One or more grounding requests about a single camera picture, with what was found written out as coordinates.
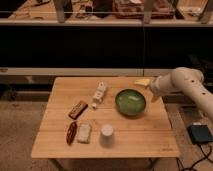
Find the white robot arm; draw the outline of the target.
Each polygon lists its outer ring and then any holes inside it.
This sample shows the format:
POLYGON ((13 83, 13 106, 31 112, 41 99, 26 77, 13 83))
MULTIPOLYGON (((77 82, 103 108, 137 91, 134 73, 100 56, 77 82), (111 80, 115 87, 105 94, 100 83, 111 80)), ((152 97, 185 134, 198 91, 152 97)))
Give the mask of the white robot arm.
POLYGON ((203 86, 200 70, 186 67, 173 69, 169 74, 154 78, 149 83, 153 100, 173 92, 182 92, 213 122, 213 94, 203 86))

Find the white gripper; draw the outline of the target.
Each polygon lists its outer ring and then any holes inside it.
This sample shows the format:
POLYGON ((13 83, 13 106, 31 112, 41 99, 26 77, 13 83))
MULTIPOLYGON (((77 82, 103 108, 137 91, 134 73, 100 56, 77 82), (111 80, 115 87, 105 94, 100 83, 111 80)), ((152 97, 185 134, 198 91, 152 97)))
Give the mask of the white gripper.
POLYGON ((151 102, 156 102, 160 96, 172 91, 173 85, 171 82, 171 76, 164 75, 156 77, 150 82, 149 87, 153 93, 151 102))

